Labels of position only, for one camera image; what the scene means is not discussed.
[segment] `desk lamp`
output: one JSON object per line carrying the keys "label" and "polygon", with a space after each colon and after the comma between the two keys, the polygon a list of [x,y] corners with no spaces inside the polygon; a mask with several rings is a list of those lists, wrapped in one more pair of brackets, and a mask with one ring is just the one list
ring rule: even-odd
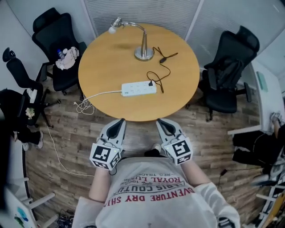
{"label": "desk lamp", "polygon": [[142,46],[135,49],[134,56],[140,61],[148,61],[152,59],[154,53],[151,48],[147,48],[147,31],[142,26],[134,22],[124,22],[120,17],[117,17],[112,21],[109,33],[113,34],[116,32],[117,28],[126,25],[138,27],[143,31]]}

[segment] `plug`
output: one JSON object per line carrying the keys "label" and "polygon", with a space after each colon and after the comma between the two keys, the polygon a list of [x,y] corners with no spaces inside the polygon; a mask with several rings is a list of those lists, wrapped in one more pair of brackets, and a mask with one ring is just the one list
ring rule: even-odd
{"label": "plug", "polygon": [[226,169],[224,169],[223,171],[221,171],[221,176],[225,175],[228,171]]}
{"label": "plug", "polygon": [[166,58],[163,57],[161,60],[159,60],[159,63],[164,63],[166,61]]}

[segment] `lamp head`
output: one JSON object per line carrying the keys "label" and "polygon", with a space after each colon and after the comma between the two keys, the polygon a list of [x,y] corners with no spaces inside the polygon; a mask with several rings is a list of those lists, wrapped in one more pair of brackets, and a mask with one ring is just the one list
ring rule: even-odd
{"label": "lamp head", "polygon": [[112,23],[111,27],[109,28],[109,33],[113,34],[116,32],[117,28],[119,28],[122,25],[122,19],[120,17],[115,18]]}

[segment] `wooden floor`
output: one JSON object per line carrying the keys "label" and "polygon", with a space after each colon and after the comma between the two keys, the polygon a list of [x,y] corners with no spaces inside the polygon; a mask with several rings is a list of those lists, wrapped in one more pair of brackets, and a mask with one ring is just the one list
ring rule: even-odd
{"label": "wooden floor", "polygon": [[[53,90],[52,82],[44,82],[46,87]],[[61,99],[60,105],[45,110],[50,124],[50,130],[63,165],[71,172],[93,175],[94,166],[89,161],[91,145],[102,127],[113,120],[112,117],[96,111],[93,115],[78,114],[73,102],[79,102],[79,91],[76,88],[61,92],[52,91],[47,101]],[[193,100],[200,96],[196,92]],[[238,112],[235,114],[221,114],[214,112],[212,122],[205,121],[207,108],[201,103],[191,105],[189,110],[182,108],[168,118],[180,124],[183,131],[190,138],[195,152],[193,159],[200,165],[213,183],[218,184],[220,172],[227,169],[245,169],[254,166],[238,164],[232,161],[234,147],[228,130],[254,126],[259,123],[258,104],[255,95],[253,102],[247,103],[245,95],[238,97]],[[51,192],[56,196],[35,209],[39,220],[46,221],[61,209],[75,211],[78,198],[88,197],[92,177],[76,176],[67,173],[59,164],[47,126],[42,117],[38,123],[45,134],[44,147],[39,150],[35,146],[26,152],[26,169],[31,197],[37,200]],[[143,151],[150,149],[153,143],[160,142],[159,134],[154,122],[128,122],[124,149],[133,151],[133,155],[140,156]],[[257,192],[264,192],[266,187],[250,186],[250,181],[259,175],[260,169],[229,171],[220,182],[225,199],[234,206],[241,218],[241,222],[248,223],[258,215],[263,206],[263,200],[257,199]]]}

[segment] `black office chair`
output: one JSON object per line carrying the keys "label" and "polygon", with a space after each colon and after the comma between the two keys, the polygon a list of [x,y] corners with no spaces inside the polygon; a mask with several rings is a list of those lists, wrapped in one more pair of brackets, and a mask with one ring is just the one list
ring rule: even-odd
{"label": "black office chair", "polygon": [[[53,103],[45,102],[46,94],[50,93],[50,91],[46,89],[45,92],[43,92],[43,85],[29,78],[24,65],[19,59],[16,58],[15,53],[13,51],[10,51],[10,48],[5,49],[5,51],[3,52],[2,59],[4,62],[7,63],[6,66],[8,70],[11,72],[12,76],[14,77],[19,87],[31,88],[32,90],[37,90],[37,95],[36,95],[34,103],[30,103],[27,90],[24,91],[22,100],[20,103],[20,107],[19,107],[18,117],[21,119],[26,119],[27,125],[29,126],[35,125],[37,127],[38,125],[36,124],[36,122],[37,122],[39,115],[41,114],[46,124],[52,128],[53,125],[49,124],[47,117],[45,115],[44,109],[46,107],[49,107],[55,104],[60,104],[61,101],[57,100]],[[28,107],[33,108],[35,110],[35,115],[32,117],[32,119],[28,119],[28,117],[26,116],[25,112]]]}
{"label": "black office chair", "polygon": [[59,14],[55,8],[51,8],[35,19],[33,31],[32,40],[42,49],[49,59],[49,63],[44,63],[43,67],[55,64],[59,59],[57,53],[58,49],[62,51],[65,48],[70,49],[71,47],[76,47],[79,50],[79,57],[71,68],[61,70],[54,65],[53,73],[50,74],[46,71],[45,74],[53,79],[54,90],[62,91],[64,95],[66,95],[66,89],[77,84],[81,92],[80,99],[82,100],[83,93],[78,81],[78,67],[81,56],[87,47],[84,42],[78,43],[76,41],[72,30],[70,14]]}
{"label": "black office chair", "polygon": [[243,90],[236,90],[236,84],[244,68],[257,56],[258,38],[247,28],[241,26],[237,34],[229,31],[222,33],[219,47],[212,63],[204,66],[199,88],[204,93],[204,101],[209,107],[210,118],[213,110],[222,113],[235,113],[236,96],[246,94],[251,102],[251,93],[247,83]]}

